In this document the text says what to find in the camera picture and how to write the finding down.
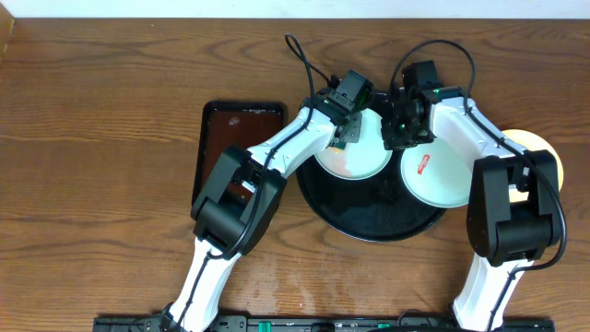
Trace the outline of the light blue front plate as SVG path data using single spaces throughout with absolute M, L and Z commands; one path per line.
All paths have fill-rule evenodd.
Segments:
M 329 147 L 315 155 L 331 175 L 344 180 L 364 180 L 380 172 L 393 155 L 384 148 L 382 116 L 371 109 L 360 112 L 360 139 L 344 148 Z

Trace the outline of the light green plate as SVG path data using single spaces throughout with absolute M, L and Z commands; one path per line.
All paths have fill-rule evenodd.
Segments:
M 407 190 L 425 204 L 459 208 L 468 203 L 471 171 L 439 138 L 405 149 L 400 171 Z

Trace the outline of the yellow plate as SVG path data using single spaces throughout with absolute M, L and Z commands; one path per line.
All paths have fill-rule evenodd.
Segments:
M 498 201 L 509 203 L 532 202 L 540 206 L 555 205 L 552 192 L 559 192 L 563 184 L 563 166 L 557 151 L 544 138 L 521 129 L 503 130 L 505 143 L 521 152 L 502 159 L 505 170 L 499 186 L 492 191 Z

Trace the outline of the rectangular brown water tray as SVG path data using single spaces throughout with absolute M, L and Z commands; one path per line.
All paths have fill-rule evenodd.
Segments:
M 202 113 L 192 204 L 225 148 L 263 143 L 283 128 L 286 114 L 281 102 L 208 102 Z

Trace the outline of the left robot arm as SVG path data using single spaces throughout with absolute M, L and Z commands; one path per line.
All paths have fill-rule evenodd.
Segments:
M 351 101 L 307 103 L 290 124 L 263 143 L 247 149 L 230 146 L 221 153 L 193 203 L 193 262 L 178 299 L 162 314 L 161 330 L 209 327 L 230 272 L 265 234 L 289 176 L 336 142 L 359 111 Z

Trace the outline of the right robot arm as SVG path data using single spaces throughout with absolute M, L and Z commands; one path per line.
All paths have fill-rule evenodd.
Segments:
M 507 137 L 464 89 L 392 86 L 389 99 L 386 148 L 439 139 L 471 170 L 466 228 L 475 256 L 453 312 L 464 330 L 493 331 L 524 273 L 552 267 L 565 251 L 558 162 L 546 149 L 532 151 Z

